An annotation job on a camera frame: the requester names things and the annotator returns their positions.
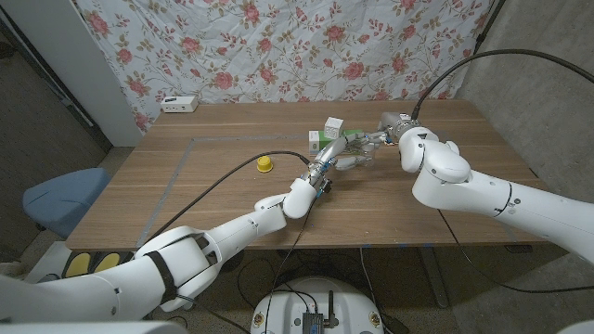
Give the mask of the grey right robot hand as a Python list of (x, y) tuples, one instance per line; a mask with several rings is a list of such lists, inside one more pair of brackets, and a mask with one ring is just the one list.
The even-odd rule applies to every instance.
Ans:
[(405, 113), (383, 112), (378, 130), (375, 133), (364, 133), (360, 138), (360, 147), (371, 151), (378, 149), (380, 144), (396, 145), (405, 132), (418, 126), (420, 123)]

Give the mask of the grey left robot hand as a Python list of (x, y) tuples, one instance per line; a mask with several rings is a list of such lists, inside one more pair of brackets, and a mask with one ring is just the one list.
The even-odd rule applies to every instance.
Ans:
[(315, 156), (314, 161), (308, 164), (307, 170), (300, 178), (314, 186), (331, 167), (338, 171), (346, 171), (358, 165), (370, 165), (377, 149), (367, 151), (360, 147), (363, 134), (355, 133), (333, 139)]

